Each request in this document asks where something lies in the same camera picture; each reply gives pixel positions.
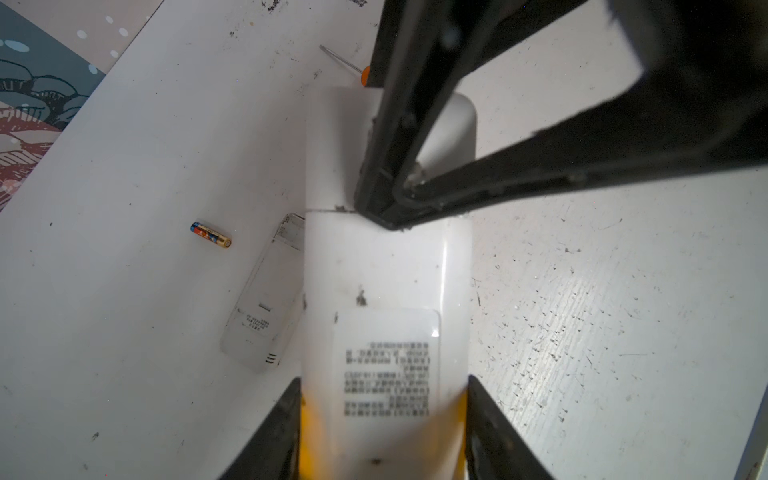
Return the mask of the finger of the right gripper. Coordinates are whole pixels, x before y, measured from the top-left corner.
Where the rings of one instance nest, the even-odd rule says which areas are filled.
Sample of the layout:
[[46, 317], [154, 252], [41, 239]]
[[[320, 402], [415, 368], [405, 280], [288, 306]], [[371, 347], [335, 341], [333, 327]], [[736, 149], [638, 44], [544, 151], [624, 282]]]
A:
[[767, 93], [686, 103], [639, 89], [415, 187], [413, 208], [470, 211], [511, 200], [720, 173], [767, 161]]
[[388, 1], [369, 86], [383, 90], [354, 194], [354, 208], [388, 230], [507, 200], [481, 186], [489, 159], [423, 182], [416, 157], [458, 82], [580, 7], [578, 1]]

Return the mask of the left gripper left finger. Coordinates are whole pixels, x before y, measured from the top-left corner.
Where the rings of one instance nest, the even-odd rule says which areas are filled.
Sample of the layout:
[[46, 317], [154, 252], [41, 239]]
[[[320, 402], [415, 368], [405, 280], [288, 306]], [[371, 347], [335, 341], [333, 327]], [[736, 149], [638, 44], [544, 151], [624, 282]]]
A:
[[301, 379], [296, 377], [220, 479], [298, 479], [301, 405]]

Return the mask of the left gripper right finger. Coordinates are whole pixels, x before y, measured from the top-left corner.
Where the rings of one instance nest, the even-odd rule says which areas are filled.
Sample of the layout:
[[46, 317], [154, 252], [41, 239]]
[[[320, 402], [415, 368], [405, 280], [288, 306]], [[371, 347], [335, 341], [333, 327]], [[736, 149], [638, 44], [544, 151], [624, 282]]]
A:
[[472, 480], [553, 480], [478, 378], [469, 376], [465, 457]]

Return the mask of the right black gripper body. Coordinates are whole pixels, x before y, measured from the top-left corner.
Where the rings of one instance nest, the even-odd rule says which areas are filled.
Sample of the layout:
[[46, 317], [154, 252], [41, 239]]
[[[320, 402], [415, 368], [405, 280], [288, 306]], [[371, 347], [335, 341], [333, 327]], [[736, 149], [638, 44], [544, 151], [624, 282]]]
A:
[[611, 1], [643, 67], [638, 82], [605, 106], [609, 119], [658, 111], [727, 119], [767, 117], [764, 1]]

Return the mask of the orange black screwdriver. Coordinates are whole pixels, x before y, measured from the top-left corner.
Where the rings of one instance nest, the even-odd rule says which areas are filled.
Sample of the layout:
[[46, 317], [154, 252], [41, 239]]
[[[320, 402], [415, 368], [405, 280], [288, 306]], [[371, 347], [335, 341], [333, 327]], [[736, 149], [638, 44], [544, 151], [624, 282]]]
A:
[[359, 77], [360, 83], [363, 87], [368, 86], [368, 79], [370, 74], [370, 67], [366, 66], [365, 68], [360, 68], [357, 65], [353, 64], [351, 61], [347, 60], [346, 58], [340, 56], [335, 51], [329, 49], [325, 45], [320, 45], [319, 49], [325, 53], [327, 56], [335, 60], [337, 63], [340, 63], [341, 65], [344, 65], [352, 72], [356, 73]]

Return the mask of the white remote grey buttons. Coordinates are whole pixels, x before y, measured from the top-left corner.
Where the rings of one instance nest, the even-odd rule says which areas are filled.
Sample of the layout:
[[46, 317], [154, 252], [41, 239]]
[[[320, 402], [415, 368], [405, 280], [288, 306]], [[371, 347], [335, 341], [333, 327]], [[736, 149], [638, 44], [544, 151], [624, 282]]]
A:
[[227, 320], [221, 351], [261, 374], [280, 362], [300, 317], [305, 219], [286, 215], [262, 251]]

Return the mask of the white remote green buttons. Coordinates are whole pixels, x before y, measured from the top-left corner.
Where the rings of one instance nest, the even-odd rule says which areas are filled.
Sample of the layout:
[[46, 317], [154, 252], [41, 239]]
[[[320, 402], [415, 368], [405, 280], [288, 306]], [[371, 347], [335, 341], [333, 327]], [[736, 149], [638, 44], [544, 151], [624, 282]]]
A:
[[381, 98], [329, 87], [307, 105], [299, 475], [460, 479], [472, 222], [387, 230], [354, 206]]

